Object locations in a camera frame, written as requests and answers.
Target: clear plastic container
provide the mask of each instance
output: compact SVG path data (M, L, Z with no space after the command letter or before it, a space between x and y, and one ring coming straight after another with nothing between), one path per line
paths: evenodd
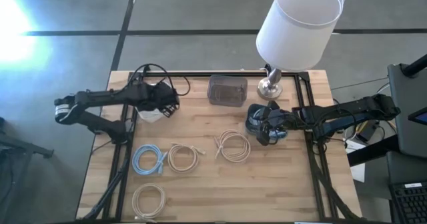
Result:
M209 78L207 97L213 105L241 107L248 94L248 80L244 77L212 75Z

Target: black keyboard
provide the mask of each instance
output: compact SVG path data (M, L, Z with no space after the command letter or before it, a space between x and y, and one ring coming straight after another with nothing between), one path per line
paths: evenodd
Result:
M427 181L391 185L390 192L401 223L427 223Z

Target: concrete floor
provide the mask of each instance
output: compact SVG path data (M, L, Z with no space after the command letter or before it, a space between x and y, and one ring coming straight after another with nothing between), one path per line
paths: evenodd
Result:
M13 223L74 218L93 135L58 125L53 100L107 84L117 36L15 37L20 31L120 30L128 0L0 0L0 117L13 136L55 150L35 156ZM259 29L272 0L136 0L130 30ZM427 0L346 0L337 29L427 28ZM127 37L119 70L157 63L169 70L258 69L255 35ZM427 33L333 35L314 69L328 72L334 97L373 94L386 66L425 54ZM364 215L385 220L383 201L361 198Z

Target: table lamp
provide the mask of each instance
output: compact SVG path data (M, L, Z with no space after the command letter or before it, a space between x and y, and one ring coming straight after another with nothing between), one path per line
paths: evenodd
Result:
M267 100L282 92L283 71L305 71L316 65L340 18L344 0L274 0L256 38L262 59L273 67L258 85Z

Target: wooden table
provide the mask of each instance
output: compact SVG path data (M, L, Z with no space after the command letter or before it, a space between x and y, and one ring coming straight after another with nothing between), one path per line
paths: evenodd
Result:
M332 94L325 71L309 71L316 105L333 105ZM129 71L114 71L108 89L122 88ZM159 78L147 78L157 81ZM206 151L200 156L199 166L192 173L178 174L171 171L167 161L163 175L141 176L129 169L122 221L135 221L131 206L133 192L144 183L157 183L165 189L167 203L156 221L318 221L310 166L303 131L290 131L286 139L277 145L261 146L256 138L247 135L252 152L245 163L226 161L221 155L215 159L217 147L214 137L226 129L245 133L246 111L252 103L266 104L257 94L259 77L248 77L248 98L243 107L211 105L207 99L208 77L189 77L191 91L180 97L181 107L171 118L162 118L155 123L146 123L138 118L133 152L144 144L156 144L162 152L171 143L194 145ZM293 79L283 77L283 93L277 100L282 109L297 107L298 98ZM181 77L174 77L173 84L179 93L187 89ZM101 116L117 120L121 105L104 107ZM109 141L107 135L95 138L93 148ZM239 141L232 147L241 145ZM81 194L77 217L82 217L99 200L107 187L113 145L97 150L90 159L86 180ZM360 206L350 166L342 142L331 141L326 152L332 185L343 201L357 215ZM185 166L192 161L189 153L178 153L175 163ZM144 169L151 169L156 161L153 153L146 153L140 160ZM117 192L113 196L114 214ZM325 209L328 203L324 191ZM158 193L148 191L141 195L143 212L151 212L159 203Z

